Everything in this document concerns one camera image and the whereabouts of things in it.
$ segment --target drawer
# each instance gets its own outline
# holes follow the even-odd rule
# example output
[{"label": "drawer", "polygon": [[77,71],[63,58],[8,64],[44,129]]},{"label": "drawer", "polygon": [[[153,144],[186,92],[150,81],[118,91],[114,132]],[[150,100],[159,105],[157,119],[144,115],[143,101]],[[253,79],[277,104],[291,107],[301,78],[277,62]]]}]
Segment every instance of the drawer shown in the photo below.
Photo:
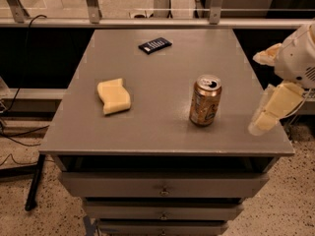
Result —
[{"label": "drawer", "polygon": [[60,181],[76,197],[250,198],[267,174],[208,172],[63,172]]},{"label": "drawer", "polygon": [[115,234],[141,235],[221,235],[227,224],[221,222],[158,222],[158,221],[106,221],[98,222],[101,232]]},{"label": "drawer", "polygon": [[171,199],[156,202],[84,202],[89,217],[107,219],[155,220],[233,220],[243,205],[182,203]]}]

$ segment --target can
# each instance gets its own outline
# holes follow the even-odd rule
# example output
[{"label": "can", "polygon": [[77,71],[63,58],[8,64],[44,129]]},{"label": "can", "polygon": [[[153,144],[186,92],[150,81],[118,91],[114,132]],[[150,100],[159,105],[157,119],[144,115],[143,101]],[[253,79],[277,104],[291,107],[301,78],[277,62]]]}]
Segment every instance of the can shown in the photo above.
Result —
[{"label": "can", "polygon": [[217,76],[200,76],[194,85],[189,119],[199,126],[212,124],[220,103],[221,92],[221,80]]}]

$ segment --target metal post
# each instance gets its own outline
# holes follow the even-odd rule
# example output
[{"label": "metal post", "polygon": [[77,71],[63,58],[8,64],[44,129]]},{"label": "metal post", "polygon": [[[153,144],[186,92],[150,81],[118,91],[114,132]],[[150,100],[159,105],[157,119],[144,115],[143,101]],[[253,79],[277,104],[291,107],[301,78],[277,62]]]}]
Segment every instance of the metal post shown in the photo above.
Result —
[{"label": "metal post", "polygon": [[98,24],[102,14],[99,8],[98,0],[87,0],[90,22]]},{"label": "metal post", "polygon": [[155,18],[167,18],[170,12],[170,0],[155,0]]},{"label": "metal post", "polygon": [[23,23],[30,15],[20,0],[7,0],[16,23]]},{"label": "metal post", "polygon": [[223,0],[206,0],[205,8],[209,8],[209,22],[212,25],[217,25],[221,18],[221,8]]}]

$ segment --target table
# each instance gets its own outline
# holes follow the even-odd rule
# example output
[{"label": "table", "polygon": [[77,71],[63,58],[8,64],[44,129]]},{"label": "table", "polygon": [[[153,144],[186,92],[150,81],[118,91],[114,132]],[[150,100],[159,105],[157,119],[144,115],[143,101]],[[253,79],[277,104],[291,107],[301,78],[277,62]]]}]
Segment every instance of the table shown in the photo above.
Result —
[{"label": "table", "polygon": [[[158,37],[172,46],[138,49]],[[222,95],[215,122],[200,128],[188,116],[203,74],[221,78]],[[131,109],[104,116],[96,85],[118,78]],[[248,133],[261,93],[231,29],[99,29],[39,152],[105,233],[220,235],[275,162],[294,155],[281,125]]]}]

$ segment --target black metal leg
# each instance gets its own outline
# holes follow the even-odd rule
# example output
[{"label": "black metal leg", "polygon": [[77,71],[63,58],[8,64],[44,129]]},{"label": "black metal leg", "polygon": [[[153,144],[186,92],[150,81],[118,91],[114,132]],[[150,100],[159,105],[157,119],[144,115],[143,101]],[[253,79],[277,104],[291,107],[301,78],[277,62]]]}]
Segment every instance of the black metal leg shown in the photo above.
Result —
[{"label": "black metal leg", "polygon": [[27,211],[30,211],[36,207],[36,201],[35,201],[36,192],[37,192],[38,184],[40,181],[41,171],[42,171],[42,167],[43,167],[43,163],[45,161],[45,158],[46,158],[45,154],[40,154],[38,157],[37,166],[36,166],[36,169],[33,173],[32,181],[31,181],[31,187],[30,187],[30,191],[29,191],[29,195],[28,195],[28,199],[27,199],[27,203],[26,203],[26,207],[25,207],[25,209]]}]

